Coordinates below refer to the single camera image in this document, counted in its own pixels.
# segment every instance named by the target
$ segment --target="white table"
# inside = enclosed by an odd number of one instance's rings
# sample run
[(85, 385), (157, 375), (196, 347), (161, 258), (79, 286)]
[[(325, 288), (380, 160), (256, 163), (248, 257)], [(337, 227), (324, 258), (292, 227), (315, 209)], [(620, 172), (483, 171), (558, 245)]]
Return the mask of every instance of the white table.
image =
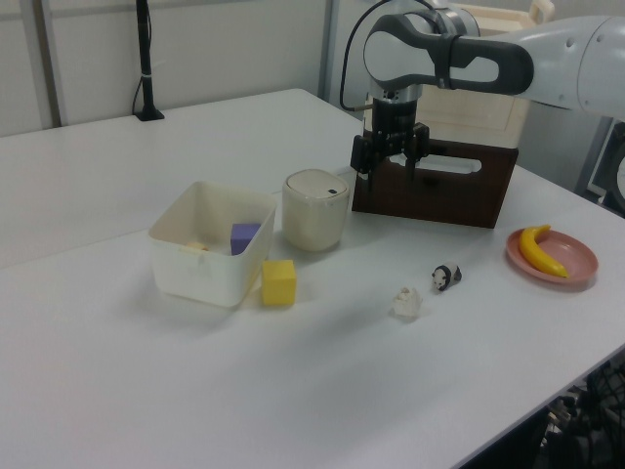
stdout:
[[(289, 91), (0, 139), (2, 466), (454, 467), (621, 349), (625, 223), (520, 168), (495, 230), (350, 213), (307, 254), (278, 213), (291, 308), (261, 307), (258, 284), (236, 310), (157, 290), (145, 229), (188, 184), (279, 198), (288, 174), (346, 167), (359, 125)], [(590, 288), (506, 260), (512, 231), (546, 222), (596, 252)], [(434, 294), (446, 260), (463, 280)], [(412, 323), (388, 314), (404, 285), (424, 296)]]

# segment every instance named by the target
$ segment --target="pink plate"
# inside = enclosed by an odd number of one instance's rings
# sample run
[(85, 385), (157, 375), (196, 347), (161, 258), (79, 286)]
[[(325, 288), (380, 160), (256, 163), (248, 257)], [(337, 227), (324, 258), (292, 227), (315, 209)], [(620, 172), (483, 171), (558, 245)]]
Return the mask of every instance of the pink plate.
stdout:
[(538, 244), (547, 254), (561, 262), (568, 271), (568, 278), (551, 276), (534, 269), (519, 250), (519, 238), (522, 230), (508, 236), (506, 250), (508, 256), (520, 269), (531, 276), (553, 283), (580, 283), (587, 281), (599, 268), (595, 253), (584, 243), (567, 234), (549, 230), (538, 239)]

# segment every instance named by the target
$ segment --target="purple cube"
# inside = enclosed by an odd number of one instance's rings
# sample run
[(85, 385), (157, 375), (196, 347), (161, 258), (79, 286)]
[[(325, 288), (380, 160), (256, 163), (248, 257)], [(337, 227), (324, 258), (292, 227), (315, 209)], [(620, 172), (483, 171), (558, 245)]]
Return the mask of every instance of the purple cube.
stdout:
[(232, 225), (230, 248), (233, 256), (245, 250), (260, 227), (260, 223), (235, 223)]

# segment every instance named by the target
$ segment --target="yellow banana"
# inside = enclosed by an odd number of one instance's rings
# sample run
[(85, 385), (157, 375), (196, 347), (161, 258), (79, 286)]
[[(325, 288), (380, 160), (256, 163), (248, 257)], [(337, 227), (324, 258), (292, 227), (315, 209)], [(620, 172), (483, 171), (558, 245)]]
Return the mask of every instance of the yellow banana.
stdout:
[(536, 238), (551, 229), (549, 225), (543, 225), (542, 227), (528, 227), (521, 232), (519, 239), (519, 249), (525, 260), (531, 264), (535, 269), (545, 274), (550, 274), (557, 277), (568, 277), (566, 268), (551, 257), (545, 251), (543, 251)]

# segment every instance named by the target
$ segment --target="yellow sponge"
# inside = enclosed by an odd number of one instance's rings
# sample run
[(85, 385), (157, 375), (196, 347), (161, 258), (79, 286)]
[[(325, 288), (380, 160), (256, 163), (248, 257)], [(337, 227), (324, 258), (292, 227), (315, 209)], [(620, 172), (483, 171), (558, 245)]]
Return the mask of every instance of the yellow sponge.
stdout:
[(263, 303), (292, 305), (295, 303), (297, 276), (293, 261), (263, 262)]

